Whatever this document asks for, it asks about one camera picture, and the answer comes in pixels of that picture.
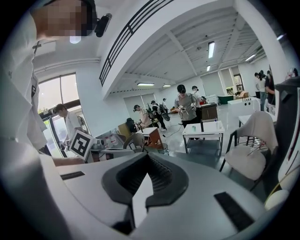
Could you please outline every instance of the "cable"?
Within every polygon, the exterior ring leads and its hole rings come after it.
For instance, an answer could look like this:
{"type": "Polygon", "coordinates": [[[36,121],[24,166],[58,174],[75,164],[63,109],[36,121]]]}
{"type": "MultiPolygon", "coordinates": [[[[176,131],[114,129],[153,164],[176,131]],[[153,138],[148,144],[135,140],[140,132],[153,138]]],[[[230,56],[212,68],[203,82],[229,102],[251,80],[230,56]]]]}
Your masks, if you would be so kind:
{"type": "Polygon", "coordinates": [[[278,186],[282,183],[282,181],[288,176],[290,175],[292,172],[294,172],[297,168],[299,168],[300,165],[296,166],[293,170],[291,170],[286,176],[283,177],[283,179],[273,188],[273,190],[271,191],[271,193],[269,194],[269,196],[267,197],[267,200],[264,202],[264,205],[266,205],[266,202],[268,201],[268,199],[271,197],[271,195],[275,192],[276,188],[278,188],[278,186]]]}
{"type": "Polygon", "coordinates": [[[173,134],[179,132],[179,130],[181,129],[181,127],[182,127],[182,126],[180,126],[180,128],[179,128],[176,132],[172,133],[170,136],[172,136],[173,134]]]}

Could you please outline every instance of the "backpack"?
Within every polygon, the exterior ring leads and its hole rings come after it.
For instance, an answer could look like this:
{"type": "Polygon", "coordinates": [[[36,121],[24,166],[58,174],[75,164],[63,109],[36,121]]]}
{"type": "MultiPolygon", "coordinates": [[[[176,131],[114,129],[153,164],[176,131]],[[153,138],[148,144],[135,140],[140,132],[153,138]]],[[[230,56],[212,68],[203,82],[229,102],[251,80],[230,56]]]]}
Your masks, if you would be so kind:
{"type": "Polygon", "coordinates": [[[85,134],[89,134],[89,130],[88,130],[88,127],[87,127],[87,125],[85,123],[84,118],[81,117],[81,116],[77,116],[77,118],[78,118],[78,122],[80,124],[80,127],[82,129],[82,132],[85,133],[85,134]]]}

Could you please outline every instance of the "man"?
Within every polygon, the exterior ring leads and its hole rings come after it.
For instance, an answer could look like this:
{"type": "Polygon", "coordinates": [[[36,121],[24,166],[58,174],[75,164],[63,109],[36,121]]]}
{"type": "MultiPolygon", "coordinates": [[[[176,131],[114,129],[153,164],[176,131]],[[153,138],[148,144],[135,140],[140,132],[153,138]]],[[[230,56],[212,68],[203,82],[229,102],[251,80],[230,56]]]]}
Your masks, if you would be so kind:
{"type": "Polygon", "coordinates": [[[201,110],[201,105],[200,103],[203,102],[202,97],[200,93],[198,92],[198,88],[196,86],[192,87],[193,91],[193,97],[196,102],[196,115],[198,118],[198,121],[200,122],[202,120],[202,110],[201,110]]]}
{"type": "MultiPolygon", "coordinates": [[[[38,85],[31,81],[33,46],[42,39],[87,36],[97,24],[94,0],[52,0],[24,14],[0,56],[1,137],[32,145],[46,145],[34,101],[38,85]]],[[[56,165],[83,163],[79,158],[54,159],[56,165]]]]}
{"type": "Polygon", "coordinates": [[[161,112],[161,106],[159,106],[154,100],[151,101],[151,104],[152,104],[153,114],[161,124],[161,130],[166,131],[167,129],[165,128],[164,118],[161,112]]]}
{"type": "Polygon", "coordinates": [[[266,92],[268,93],[268,109],[269,113],[275,115],[275,86],[274,86],[274,81],[273,81],[273,75],[272,75],[272,70],[270,67],[270,72],[266,76],[266,82],[265,82],[265,88],[266,92]]]}
{"type": "Polygon", "coordinates": [[[69,112],[63,104],[58,104],[55,107],[55,112],[66,120],[67,137],[66,140],[72,140],[76,130],[82,131],[82,127],[75,113],[69,112]]]}
{"type": "Polygon", "coordinates": [[[141,118],[143,127],[145,127],[145,128],[152,128],[153,127],[152,121],[149,118],[149,114],[148,114],[146,109],[141,108],[139,105],[135,105],[133,109],[135,111],[140,112],[140,118],[141,118]]]}
{"type": "Polygon", "coordinates": [[[192,103],[195,103],[193,95],[186,93],[186,88],[182,84],[178,85],[177,91],[179,94],[175,99],[175,109],[172,112],[179,113],[183,127],[186,127],[187,124],[199,123],[196,108],[191,106],[192,103]]]}
{"type": "Polygon", "coordinates": [[[163,107],[164,107],[164,109],[165,109],[165,113],[168,114],[168,110],[169,110],[169,109],[167,108],[167,106],[166,106],[166,104],[165,104],[165,101],[166,101],[166,100],[167,100],[166,98],[163,99],[163,107]]]}
{"type": "Polygon", "coordinates": [[[261,98],[259,87],[257,85],[258,73],[254,73],[254,77],[255,77],[254,82],[255,82],[255,87],[256,87],[255,95],[257,98],[261,98]]]}

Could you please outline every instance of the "window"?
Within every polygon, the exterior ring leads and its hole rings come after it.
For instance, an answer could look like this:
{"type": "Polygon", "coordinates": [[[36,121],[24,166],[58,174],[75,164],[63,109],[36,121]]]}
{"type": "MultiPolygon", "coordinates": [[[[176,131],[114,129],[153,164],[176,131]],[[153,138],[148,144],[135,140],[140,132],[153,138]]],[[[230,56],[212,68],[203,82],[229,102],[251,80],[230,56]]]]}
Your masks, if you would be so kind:
{"type": "Polygon", "coordinates": [[[55,107],[59,103],[68,103],[79,99],[76,74],[59,76],[39,84],[38,113],[55,107]]]}

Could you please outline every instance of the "white chair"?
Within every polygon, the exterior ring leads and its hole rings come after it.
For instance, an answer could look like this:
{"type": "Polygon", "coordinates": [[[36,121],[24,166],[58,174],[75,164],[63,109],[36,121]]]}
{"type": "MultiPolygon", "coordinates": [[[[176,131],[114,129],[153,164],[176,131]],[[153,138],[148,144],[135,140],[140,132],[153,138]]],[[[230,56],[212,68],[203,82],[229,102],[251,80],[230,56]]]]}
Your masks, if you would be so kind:
{"type": "Polygon", "coordinates": [[[230,135],[227,152],[220,171],[222,171],[226,161],[234,170],[255,181],[252,190],[274,162],[277,147],[278,142],[271,116],[266,112],[255,112],[242,127],[230,135]],[[234,148],[230,149],[233,136],[234,148]],[[237,139],[244,136],[256,137],[266,143],[270,150],[270,159],[267,166],[266,158],[260,151],[253,151],[249,146],[237,145],[237,139]]]}

